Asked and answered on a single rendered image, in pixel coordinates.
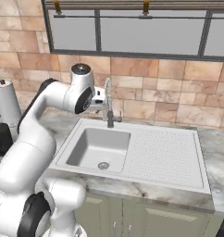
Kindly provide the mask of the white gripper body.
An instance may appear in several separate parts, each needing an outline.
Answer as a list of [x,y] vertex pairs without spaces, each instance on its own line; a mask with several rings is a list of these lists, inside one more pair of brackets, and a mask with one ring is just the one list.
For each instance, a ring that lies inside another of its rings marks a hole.
[[106,104],[93,104],[89,106],[90,111],[106,110]]

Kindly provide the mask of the chrome spring sink faucet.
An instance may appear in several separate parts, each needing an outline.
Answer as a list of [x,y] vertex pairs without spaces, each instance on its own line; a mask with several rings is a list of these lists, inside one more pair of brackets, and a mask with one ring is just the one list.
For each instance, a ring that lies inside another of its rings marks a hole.
[[106,78],[105,81],[105,102],[106,102],[106,111],[104,119],[107,122],[107,127],[112,129],[114,127],[114,122],[121,122],[122,116],[114,116],[113,113],[113,96],[112,96],[112,82],[109,78]]

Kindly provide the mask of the white sink with drainboard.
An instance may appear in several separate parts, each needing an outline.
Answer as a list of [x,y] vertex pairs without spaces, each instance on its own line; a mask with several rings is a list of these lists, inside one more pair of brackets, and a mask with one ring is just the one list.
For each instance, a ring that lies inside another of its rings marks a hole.
[[[98,168],[107,162],[109,168]],[[121,181],[210,193],[195,130],[81,118],[58,149],[52,168]]]

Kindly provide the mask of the dark framed window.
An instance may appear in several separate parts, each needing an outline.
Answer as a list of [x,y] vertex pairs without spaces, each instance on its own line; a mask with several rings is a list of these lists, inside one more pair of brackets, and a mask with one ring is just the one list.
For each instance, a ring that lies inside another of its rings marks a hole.
[[224,10],[61,10],[42,1],[52,53],[224,61]]

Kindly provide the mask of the white cylinder with dark knob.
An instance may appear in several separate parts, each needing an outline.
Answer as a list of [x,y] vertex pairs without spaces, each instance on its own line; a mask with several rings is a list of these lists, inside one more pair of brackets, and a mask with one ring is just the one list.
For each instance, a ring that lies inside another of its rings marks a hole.
[[16,127],[21,117],[18,98],[12,81],[0,80],[0,118],[9,127]]

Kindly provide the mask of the black rounded container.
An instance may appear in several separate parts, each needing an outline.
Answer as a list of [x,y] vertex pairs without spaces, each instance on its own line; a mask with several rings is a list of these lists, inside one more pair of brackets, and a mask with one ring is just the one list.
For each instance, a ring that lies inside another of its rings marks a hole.
[[4,156],[13,144],[10,129],[6,123],[0,123],[0,156]]

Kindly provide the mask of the striped window blind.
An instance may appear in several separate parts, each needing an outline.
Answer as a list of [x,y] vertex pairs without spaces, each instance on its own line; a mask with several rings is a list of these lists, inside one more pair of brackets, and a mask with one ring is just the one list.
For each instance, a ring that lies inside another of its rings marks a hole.
[[[143,10],[143,0],[59,0],[61,10]],[[55,9],[54,0],[44,0]],[[224,10],[224,0],[150,0],[149,10]]]

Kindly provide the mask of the pale green cupboard door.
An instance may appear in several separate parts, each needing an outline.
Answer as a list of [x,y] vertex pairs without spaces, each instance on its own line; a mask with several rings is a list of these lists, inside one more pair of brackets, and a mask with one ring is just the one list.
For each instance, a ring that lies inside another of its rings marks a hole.
[[122,237],[122,200],[88,193],[85,203],[75,211],[77,222],[88,237],[113,237],[117,222],[117,237]]
[[210,216],[205,213],[124,200],[124,224],[131,237],[203,237]]

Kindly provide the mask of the yellow blind bracket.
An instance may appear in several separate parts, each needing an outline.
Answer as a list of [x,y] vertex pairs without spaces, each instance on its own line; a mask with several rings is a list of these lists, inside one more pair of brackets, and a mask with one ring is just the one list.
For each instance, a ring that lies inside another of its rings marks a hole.
[[54,5],[55,5],[55,9],[56,9],[56,16],[60,17],[60,18],[64,18],[65,15],[61,11],[60,1],[59,0],[54,0]]
[[143,0],[143,13],[138,19],[151,19],[153,17],[149,14],[149,2],[150,0]]

